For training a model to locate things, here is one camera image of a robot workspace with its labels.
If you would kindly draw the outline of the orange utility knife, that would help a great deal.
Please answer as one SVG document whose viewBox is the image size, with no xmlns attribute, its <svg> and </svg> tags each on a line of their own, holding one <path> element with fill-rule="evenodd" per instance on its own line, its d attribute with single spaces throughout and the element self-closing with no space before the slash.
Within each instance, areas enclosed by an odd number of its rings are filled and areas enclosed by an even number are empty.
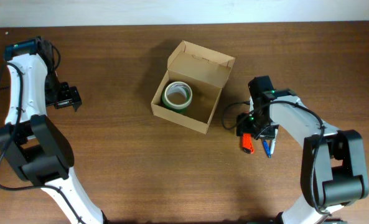
<svg viewBox="0 0 369 224">
<path fill-rule="evenodd" d="M 253 147 L 252 136 L 249 133 L 244 133 L 241 137 L 242 150 L 247 154 L 253 154 L 255 149 Z"/>
</svg>

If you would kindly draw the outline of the brown cardboard box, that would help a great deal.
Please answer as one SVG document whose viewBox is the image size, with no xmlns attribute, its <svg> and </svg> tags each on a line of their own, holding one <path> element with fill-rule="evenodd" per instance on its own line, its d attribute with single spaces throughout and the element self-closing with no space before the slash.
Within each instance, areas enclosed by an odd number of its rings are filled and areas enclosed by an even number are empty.
<svg viewBox="0 0 369 224">
<path fill-rule="evenodd" d="M 151 101 L 153 115 L 207 133 L 235 57 L 182 41 Z"/>
</svg>

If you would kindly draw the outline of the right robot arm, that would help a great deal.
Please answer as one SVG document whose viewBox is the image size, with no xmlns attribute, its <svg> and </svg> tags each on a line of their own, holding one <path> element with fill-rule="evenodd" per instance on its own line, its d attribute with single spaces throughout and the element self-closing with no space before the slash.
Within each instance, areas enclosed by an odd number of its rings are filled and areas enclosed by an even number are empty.
<svg viewBox="0 0 369 224">
<path fill-rule="evenodd" d="M 277 90 L 268 76 L 248 83 L 250 110 L 237 117 L 239 136 L 264 141 L 271 156 L 278 129 L 285 129 L 302 147 L 302 194 L 276 223 L 323 223 L 332 213 L 369 194 L 363 139 L 326 123 L 290 89 Z"/>
</svg>

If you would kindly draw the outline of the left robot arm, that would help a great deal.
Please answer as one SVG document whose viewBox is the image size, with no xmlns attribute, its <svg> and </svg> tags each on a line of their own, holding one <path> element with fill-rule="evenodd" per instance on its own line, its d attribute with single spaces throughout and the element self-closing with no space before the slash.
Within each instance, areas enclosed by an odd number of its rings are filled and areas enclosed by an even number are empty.
<svg viewBox="0 0 369 224">
<path fill-rule="evenodd" d="M 47 116 L 49 106 L 77 110 L 82 104 L 77 88 L 58 80 L 60 60 L 57 48 L 41 36 L 4 50 L 11 85 L 0 128 L 0 189 L 41 189 L 71 223 L 107 223 L 78 180 L 70 143 Z"/>
</svg>

